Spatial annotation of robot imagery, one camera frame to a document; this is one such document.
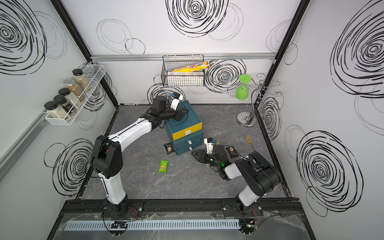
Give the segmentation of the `teal bottom drawer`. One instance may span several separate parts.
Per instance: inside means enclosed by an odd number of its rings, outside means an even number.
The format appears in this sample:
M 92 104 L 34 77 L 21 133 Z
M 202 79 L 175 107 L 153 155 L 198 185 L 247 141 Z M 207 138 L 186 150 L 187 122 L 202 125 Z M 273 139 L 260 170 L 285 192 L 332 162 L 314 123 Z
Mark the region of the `teal bottom drawer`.
M 192 142 L 191 144 L 187 144 L 184 147 L 181 147 L 180 149 L 176 150 L 177 155 L 182 155 L 186 152 L 192 151 L 193 149 L 201 146 L 204 143 L 203 139 L 200 139 L 198 141 Z

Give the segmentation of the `black cookie packet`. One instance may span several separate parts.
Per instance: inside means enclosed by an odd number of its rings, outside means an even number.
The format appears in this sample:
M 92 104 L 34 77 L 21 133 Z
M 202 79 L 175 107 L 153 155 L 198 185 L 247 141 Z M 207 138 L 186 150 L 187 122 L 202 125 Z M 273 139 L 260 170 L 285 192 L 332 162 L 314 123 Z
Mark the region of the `black cookie packet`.
M 174 149 L 172 143 L 164 144 L 164 147 L 165 147 L 165 150 L 166 150 L 167 154 L 171 154 L 171 153 L 175 152 L 175 149 Z
M 239 153 L 235 150 L 235 148 L 233 146 L 229 146 L 227 147 L 229 153 L 230 153 L 230 157 L 231 159 L 234 159 L 234 158 L 237 158 L 239 157 Z

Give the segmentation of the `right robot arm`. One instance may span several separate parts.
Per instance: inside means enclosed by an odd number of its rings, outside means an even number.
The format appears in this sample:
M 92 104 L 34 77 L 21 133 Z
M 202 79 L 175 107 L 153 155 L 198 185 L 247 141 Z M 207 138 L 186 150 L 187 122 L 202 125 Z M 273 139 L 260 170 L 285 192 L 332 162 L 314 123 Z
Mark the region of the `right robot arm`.
M 235 197 L 235 207 L 240 214 L 248 213 L 259 198 L 283 180 L 280 171 L 257 151 L 232 163 L 222 145 L 214 146 L 211 151 L 192 151 L 192 156 L 199 163 L 217 168 L 223 180 L 239 177 L 245 180 L 247 186 Z

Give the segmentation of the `teal drawer cabinet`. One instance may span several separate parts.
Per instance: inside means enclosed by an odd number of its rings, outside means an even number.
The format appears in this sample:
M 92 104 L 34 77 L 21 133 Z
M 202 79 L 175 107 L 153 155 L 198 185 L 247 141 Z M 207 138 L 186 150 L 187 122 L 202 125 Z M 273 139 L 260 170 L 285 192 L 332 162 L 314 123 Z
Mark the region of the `teal drawer cabinet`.
M 185 127 L 191 127 L 193 125 L 196 125 L 198 123 L 203 123 L 199 115 L 194 110 L 193 106 L 190 104 L 189 101 L 181 102 L 178 107 L 188 109 L 189 112 L 180 120 L 176 121 L 174 119 L 169 120 L 166 123 L 166 131 L 168 134 L 168 137 L 170 138 L 170 141 L 174 141 L 172 139 L 172 134 L 177 131 L 184 129 Z

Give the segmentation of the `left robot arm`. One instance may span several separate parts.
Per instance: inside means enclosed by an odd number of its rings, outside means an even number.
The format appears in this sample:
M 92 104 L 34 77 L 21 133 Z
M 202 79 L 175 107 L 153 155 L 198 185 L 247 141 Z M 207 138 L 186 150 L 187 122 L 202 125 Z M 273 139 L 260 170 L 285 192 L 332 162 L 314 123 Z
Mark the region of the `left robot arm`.
M 180 121 L 189 111 L 179 107 L 184 96 L 173 93 L 171 103 L 164 96 L 155 97 L 152 106 L 134 123 L 107 137 L 96 138 L 90 157 L 93 169 L 101 179 L 106 191 L 105 208 L 113 215 L 122 217 L 128 213 L 128 196 L 123 188 L 121 170 L 123 168 L 122 152 L 141 136 L 150 133 L 164 121 Z

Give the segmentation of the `yellow top drawer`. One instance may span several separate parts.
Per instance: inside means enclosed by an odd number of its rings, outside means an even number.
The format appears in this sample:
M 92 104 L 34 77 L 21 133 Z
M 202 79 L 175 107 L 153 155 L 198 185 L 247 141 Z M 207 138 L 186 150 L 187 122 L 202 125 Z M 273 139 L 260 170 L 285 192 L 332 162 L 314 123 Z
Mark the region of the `yellow top drawer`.
M 192 133 L 198 132 L 202 130 L 203 123 L 198 123 L 196 125 L 193 125 L 191 127 L 185 127 L 184 129 L 177 130 L 172 134 L 172 139 L 174 141 L 181 139 L 183 137 L 186 137 Z

